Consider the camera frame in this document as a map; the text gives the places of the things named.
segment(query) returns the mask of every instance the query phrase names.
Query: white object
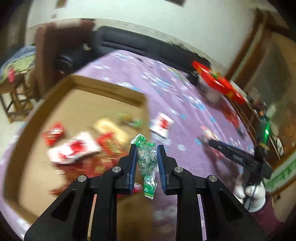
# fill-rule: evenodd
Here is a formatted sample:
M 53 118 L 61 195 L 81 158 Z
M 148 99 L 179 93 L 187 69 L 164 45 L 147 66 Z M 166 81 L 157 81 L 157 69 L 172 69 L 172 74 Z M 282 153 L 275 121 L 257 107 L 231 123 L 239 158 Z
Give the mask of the white object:
M 71 155 L 72 150 L 70 148 L 71 143 L 74 141 L 81 140 L 85 142 L 86 149 L 82 152 L 75 154 L 73 158 L 62 158 L 61 155 Z M 51 148 L 47 151 L 49 159 L 57 164 L 71 164 L 82 156 L 100 152 L 102 150 L 101 146 L 98 145 L 92 136 L 88 132 L 80 132 L 76 137 L 70 139 L 61 146 Z
M 244 190 L 242 187 L 242 175 L 238 175 L 236 179 L 233 195 L 241 202 L 241 204 L 243 204 L 243 199 L 246 197 L 246 194 L 250 197 L 253 196 L 254 198 L 254 201 L 249 208 L 250 213 L 257 212 L 264 206 L 266 201 L 265 200 L 266 192 L 265 192 L 263 183 L 261 182 L 260 185 L 256 187 L 256 190 L 255 190 L 255 186 L 247 186 Z
M 162 127 L 163 120 L 166 120 L 168 122 L 166 128 Z M 173 123 L 174 121 L 171 118 L 163 113 L 158 113 L 156 121 L 151 125 L 150 130 L 164 138 L 168 138 L 169 130 Z
M 212 104 L 216 104 L 220 101 L 222 93 L 208 86 L 203 78 L 199 78 L 200 88 L 205 94 L 205 98 Z

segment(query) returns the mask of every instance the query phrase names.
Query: cable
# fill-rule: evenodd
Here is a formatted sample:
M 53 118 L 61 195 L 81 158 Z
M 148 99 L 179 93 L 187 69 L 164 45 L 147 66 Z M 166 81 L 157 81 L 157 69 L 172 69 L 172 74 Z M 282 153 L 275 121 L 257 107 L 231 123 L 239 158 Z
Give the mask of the cable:
M 255 189 L 254 189 L 254 192 L 253 192 L 253 194 L 252 194 L 252 196 L 251 196 L 251 200 L 250 200 L 250 203 L 249 203 L 249 206 L 248 206 L 248 211 L 249 211 L 249 209 L 250 209 L 250 207 L 251 207 L 251 204 L 253 203 L 253 201 L 254 201 L 254 194 L 255 194 L 255 191 L 256 191 L 256 188 L 257 188 L 257 186 L 258 186 L 258 183 L 256 183 L 256 185 L 255 185 Z

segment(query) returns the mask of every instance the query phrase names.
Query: wooden stool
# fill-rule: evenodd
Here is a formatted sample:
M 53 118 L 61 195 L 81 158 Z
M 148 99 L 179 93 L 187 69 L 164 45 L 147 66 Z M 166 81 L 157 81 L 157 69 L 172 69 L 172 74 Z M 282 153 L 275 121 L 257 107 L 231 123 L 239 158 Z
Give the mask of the wooden stool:
M 17 93 L 17 88 L 20 85 L 23 85 L 23 93 Z M 2 96 L 6 93 L 10 93 L 11 97 L 11 102 L 7 107 Z M 26 98 L 20 100 L 18 95 L 24 95 Z M 18 74 L 15 81 L 11 83 L 9 83 L 8 78 L 6 78 L 4 82 L 0 84 L 0 101 L 10 123 L 14 122 L 17 115 L 21 115 L 23 119 L 28 115 L 28 113 L 33 109 L 33 105 L 30 102 L 24 74 Z M 15 111 L 8 112 L 12 104 L 15 106 Z

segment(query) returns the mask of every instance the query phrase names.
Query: black sofa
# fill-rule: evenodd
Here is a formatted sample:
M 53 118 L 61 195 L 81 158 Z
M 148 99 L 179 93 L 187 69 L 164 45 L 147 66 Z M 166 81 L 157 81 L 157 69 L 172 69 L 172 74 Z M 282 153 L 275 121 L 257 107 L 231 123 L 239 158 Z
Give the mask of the black sofa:
M 114 50 L 126 50 L 141 56 L 158 60 L 189 75 L 188 80 L 196 85 L 195 69 L 191 66 L 196 60 L 207 67 L 210 62 L 180 46 L 166 43 L 155 38 L 134 32 L 102 26 L 88 36 L 86 50 L 84 45 L 63 49 L 55 60 L 57 70 L 70 74 L 94 59 L 100 58 Z

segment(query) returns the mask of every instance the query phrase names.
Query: crumpled plastic wrapper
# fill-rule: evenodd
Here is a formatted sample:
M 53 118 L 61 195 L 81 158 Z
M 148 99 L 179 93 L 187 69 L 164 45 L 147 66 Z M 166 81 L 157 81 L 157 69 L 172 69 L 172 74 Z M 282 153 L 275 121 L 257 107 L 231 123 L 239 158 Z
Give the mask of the crumpled plastic wrapper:
M 144 194 L 145 197 L 153 199 L 154 191 L 157 183 L 155 174 L 157 169 L 155 143 L 147 142 L 144 135 L 137 135 L 131 144 L 136 144 L 138 147 L 138 169 L 141 176 L 144 177 Z

